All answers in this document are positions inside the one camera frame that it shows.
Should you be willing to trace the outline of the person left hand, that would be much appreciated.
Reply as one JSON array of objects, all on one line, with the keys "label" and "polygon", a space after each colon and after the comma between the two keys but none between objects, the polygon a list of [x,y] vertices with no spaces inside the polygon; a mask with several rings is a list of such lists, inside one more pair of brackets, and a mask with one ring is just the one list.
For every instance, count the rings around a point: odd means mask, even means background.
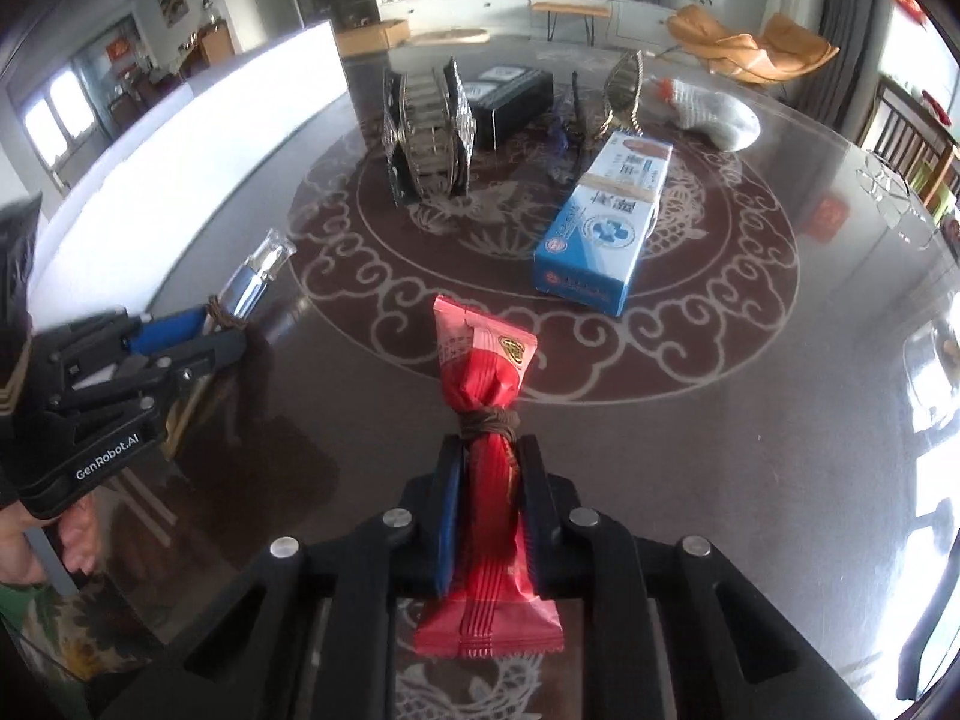
[{"label": "person left hand", "polygon": [[88,494],[53,520],[33,517],[21,502],[2,509],[2,583],[49,583],[65,574],[89,575],[101,557],[99,517]]}]

